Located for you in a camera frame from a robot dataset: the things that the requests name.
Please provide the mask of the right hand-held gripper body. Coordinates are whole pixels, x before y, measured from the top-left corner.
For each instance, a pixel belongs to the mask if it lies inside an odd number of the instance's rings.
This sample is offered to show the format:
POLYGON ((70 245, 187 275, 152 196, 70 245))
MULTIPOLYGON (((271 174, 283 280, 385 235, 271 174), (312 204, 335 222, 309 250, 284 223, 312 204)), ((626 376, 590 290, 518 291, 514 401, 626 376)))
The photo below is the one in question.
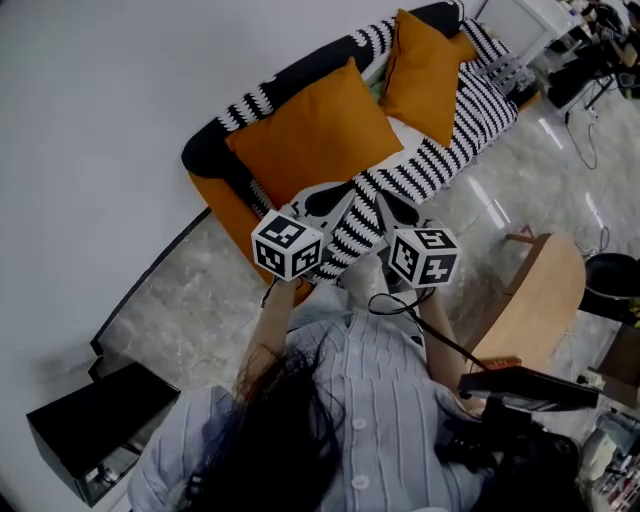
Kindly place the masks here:
POLYGON ((403 228, 387 232, 388 255, 383 266, 389 290, 449 285, 459 264, 459 246, 447 228, 403 228))

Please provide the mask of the orange sofa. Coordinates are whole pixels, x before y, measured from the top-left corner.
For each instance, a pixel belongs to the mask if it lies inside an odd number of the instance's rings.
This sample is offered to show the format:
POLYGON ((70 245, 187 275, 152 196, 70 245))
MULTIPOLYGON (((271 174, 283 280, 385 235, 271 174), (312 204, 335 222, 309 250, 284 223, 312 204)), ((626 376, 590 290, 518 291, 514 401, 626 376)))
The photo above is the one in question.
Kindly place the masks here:
POLYGON ((265 280, 335 283, 516 121, 534 74, 459 0, 337 39, 260 83, 181 160, 265 280))

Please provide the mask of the white pillow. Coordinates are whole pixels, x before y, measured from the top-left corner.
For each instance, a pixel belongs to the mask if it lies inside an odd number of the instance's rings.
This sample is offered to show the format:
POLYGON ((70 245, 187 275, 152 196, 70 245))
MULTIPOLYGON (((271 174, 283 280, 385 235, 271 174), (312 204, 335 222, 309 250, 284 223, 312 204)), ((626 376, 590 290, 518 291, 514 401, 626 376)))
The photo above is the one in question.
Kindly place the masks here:
POLYGON ((389 121, 392 131, 403 146, 404 151, 415 151, 425 139, 423 133, 408 126, 404 122, 391 116, 388 116, 387 120, 389 121))

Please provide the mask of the person's striped blue shirt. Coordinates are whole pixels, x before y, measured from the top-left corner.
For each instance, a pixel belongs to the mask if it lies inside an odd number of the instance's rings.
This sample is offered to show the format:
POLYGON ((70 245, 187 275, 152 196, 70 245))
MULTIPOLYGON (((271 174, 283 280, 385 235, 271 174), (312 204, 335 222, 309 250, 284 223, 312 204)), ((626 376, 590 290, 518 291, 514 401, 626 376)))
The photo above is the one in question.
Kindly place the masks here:
POLYGON ((317 288, 248 397, 181 397, 129 481, 133 512, 469 512, 481 478, 441 462, 462 415, 396 321, 317 288))

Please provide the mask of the person's left forearm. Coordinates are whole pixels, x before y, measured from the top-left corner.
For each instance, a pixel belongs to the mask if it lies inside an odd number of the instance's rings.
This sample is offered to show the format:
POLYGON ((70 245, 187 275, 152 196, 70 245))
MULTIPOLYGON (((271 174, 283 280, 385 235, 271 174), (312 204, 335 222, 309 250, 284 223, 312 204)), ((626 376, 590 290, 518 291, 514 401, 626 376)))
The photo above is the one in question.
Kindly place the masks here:
POLYGON ((269 288, 236 379, 235 391, 241 397, 250 395, 255 383, 283 354, 299 282, 276 279, 269 288))

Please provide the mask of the person's right forearm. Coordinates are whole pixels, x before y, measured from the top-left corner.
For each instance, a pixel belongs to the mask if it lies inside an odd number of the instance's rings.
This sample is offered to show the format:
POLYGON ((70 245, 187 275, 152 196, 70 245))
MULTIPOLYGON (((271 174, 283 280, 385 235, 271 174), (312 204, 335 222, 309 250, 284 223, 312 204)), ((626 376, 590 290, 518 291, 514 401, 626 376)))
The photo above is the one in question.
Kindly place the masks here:
MULTIPOLYGON (((457 345, 438 290, 419 304, 418 311, 422 321, 457 345)), ((429 332, 424 335, 424 345, 426 364, 431 378, 458 395, 460 379, 467 371, 465 356, 429 332)))

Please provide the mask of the oval wooden coffee table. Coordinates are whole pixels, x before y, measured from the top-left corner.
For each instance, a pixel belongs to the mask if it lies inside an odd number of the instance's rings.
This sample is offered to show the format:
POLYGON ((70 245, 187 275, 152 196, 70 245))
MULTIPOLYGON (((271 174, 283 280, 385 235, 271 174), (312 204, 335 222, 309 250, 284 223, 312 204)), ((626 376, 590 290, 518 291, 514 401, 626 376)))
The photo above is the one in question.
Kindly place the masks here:
POLYGON ((531 248, 466 349, 479 360, 516 357, 524 367, 546 372, 582 301, 584 260, 566 233, 508 234, 505 239, 531 248))

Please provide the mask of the black round chair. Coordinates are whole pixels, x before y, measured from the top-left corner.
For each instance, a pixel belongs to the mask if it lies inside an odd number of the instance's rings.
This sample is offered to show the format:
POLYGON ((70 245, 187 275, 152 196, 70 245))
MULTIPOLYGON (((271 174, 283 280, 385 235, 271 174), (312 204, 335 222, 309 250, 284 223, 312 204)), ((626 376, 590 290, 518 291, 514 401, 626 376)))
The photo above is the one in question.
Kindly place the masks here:
POLYGON ((585 272, 579 309, 640 329, 640 259, 600 253, 586 260, 585 272))

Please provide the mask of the cardboard box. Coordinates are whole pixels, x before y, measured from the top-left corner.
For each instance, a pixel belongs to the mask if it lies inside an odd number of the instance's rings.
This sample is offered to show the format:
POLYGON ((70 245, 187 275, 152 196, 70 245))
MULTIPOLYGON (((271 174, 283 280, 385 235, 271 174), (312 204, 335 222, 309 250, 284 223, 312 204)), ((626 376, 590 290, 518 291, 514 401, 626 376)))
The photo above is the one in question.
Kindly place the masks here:
POLYGON ((640 329, 622 325, 597 368, 604 395, 640 410, 640 329))

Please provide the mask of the black chest rig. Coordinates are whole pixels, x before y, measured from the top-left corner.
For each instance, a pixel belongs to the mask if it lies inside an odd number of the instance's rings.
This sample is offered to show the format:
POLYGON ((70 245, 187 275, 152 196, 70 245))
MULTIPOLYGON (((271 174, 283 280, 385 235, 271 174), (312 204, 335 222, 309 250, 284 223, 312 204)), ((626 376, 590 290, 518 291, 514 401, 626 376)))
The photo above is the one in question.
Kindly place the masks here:
POLYGON ((447 414, 438 459, 481 478, 469 512, 593 512, 578 482, 581 455, 569 437, 497 399, 478 417, 447 414))

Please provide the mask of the black chest-mounted screen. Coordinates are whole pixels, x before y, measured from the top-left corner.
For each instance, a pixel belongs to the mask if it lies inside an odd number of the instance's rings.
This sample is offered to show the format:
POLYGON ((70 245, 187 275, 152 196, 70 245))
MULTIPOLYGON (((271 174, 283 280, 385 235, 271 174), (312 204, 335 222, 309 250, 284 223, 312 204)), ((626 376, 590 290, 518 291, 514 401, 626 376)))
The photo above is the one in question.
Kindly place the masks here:
POLYGON ((521 366, 464 374, 458 391, 462 396, 499 399, 509 407, 531 412, 593 409, 600 395, 597 388, 521 366))

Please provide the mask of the black glass cabinet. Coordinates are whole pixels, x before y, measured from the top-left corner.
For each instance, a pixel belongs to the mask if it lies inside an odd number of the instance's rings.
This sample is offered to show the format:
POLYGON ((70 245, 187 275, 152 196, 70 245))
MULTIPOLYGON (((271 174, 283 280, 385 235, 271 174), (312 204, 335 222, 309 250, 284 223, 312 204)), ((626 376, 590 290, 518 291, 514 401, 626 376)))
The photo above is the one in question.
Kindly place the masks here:
POLYGON ((54 473, 95 506, 134 467, 180 390, 137 362, 27 414, 54 473))

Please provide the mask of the person's grey trousers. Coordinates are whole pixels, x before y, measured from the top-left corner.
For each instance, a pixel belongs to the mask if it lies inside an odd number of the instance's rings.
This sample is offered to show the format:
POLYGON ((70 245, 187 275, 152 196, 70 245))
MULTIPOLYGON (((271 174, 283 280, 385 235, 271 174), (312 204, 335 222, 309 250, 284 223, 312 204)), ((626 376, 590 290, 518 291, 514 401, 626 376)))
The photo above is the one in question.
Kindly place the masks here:
POLYGON ((366 309, 370 299, 379 293, 387 293, 388 287, 377 254, 366 254, 350 265, 341 276, 351 307, 366 309))

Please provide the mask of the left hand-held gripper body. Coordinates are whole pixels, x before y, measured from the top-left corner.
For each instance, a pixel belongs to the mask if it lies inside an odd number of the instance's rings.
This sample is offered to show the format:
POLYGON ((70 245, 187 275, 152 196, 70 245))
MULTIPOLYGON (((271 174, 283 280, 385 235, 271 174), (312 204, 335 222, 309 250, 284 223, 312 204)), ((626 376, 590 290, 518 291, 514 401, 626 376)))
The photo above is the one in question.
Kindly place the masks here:
POLYGON ((301 205, 270 210, 251 233, 253 262, 284 281, 307 274, 321 263, 329 220, 329 215, 312 215, 301 205))

